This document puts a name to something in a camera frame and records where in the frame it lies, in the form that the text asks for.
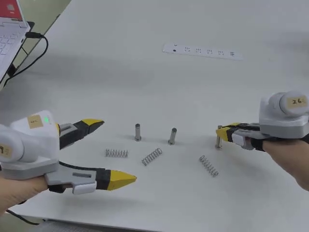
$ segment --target cylindrical pin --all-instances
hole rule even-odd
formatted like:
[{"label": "cylindrical pin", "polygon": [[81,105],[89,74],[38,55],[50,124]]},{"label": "cylindrical pin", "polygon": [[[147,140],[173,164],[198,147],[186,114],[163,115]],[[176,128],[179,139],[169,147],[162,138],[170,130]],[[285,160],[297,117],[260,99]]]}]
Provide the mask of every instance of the cylindrical pin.
[{"label": "cylindrical pin", "polygon": [[177,132],[177,129],[173,128],[172,132],[170,133],[170,138],[168,140],[169,145],[174,145],[175,144],[176,132]]},{"label": "cylindrical pin", "polygon": [[141,140],[140,136],[140,124],[135,124],[135,137],[134,137],[136,142],[139,142]]},{"label": "cylindrical pin", "polygon": [[217,135],[217,140],[216,140],[216,145],[215,145],[215,147],[217,148],[217,149],[221,149],[222,148],[222,139]]}]

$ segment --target number label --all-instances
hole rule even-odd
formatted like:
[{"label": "number label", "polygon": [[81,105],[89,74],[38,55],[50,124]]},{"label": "number label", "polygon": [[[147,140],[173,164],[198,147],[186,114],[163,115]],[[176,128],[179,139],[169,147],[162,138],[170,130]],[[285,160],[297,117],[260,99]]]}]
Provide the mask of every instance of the number label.
[{"label": "number label", "polygon": [[39,115],[31,115],[28,117],[28,124],[30,129],[34,129],[34,128],[38,128],[38,127],[42,127],[43,123],[42,123],[42,119]]},{"label": "number label", "polygon": [[301,107],[307,107],[307,106],[308,106],[308,100],[306,96],[300,96],[300,97],[287,99],[288,109],[295,109],[295,108],[301,108]]},{"label": "number label", "polygon": [[12,157],[12,149],[4,144],[0,144],[0,156],[5,158],[11,158]]}]

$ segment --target metal spring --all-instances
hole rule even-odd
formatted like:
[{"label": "metal spring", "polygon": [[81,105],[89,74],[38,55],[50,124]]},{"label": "metal spring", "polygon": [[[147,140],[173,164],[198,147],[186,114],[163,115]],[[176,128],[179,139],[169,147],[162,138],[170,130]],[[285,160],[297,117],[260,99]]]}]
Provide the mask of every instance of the metal spring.
[{"label": "metal spring", "polygon": [[105,157],[118,157],[118,158],[127,158],[128,151],[124,150],[109,150],[106,149],[105,151]]},{"label": "metal spring", "polygon": [[212,166],[210,161],[205,156],[201,156],[199,158],[199,161],[204,165],[204,167],[212,175],[212,177],[216,177],[219,174],[215,167]]},{"label": "metal spring", "polygon": [[152,162],[155,158],[157,158],[161,154],[162,154],[162,150],[160,148],[157,148],[152,153],[150,153],[148,156],[143,158],[141,162],[144,164],[144,166],[146,166],[147,164]]}]

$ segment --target hand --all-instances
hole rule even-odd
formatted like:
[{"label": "hand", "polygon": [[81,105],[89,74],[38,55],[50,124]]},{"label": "hand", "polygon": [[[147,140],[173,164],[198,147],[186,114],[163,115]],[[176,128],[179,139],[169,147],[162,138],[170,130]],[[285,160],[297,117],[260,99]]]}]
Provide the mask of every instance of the hand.
[{"label": "hand", "polygon": [[309,144],[300,140],[263,142],[263,149],[273,160],[309,191]]},{"label": "hand", "polygon": [[47,190],[43,176],[29,180],[8,180],[0,172],[0,215],[8,208],[34,197]]}]

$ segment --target power strip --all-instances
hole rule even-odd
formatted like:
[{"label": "power strip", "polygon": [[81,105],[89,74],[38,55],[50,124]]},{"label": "power strip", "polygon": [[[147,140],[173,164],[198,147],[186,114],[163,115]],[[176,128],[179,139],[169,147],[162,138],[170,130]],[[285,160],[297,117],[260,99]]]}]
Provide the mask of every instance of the power strip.
[{"label": "power strip", "polygon": [[200,46],[187,46],[176,43],[165,44],[163,47],[163,52],[199,57],[243,60],[242,55],[235,51],[221,50],[216,48],[204,48]]}]

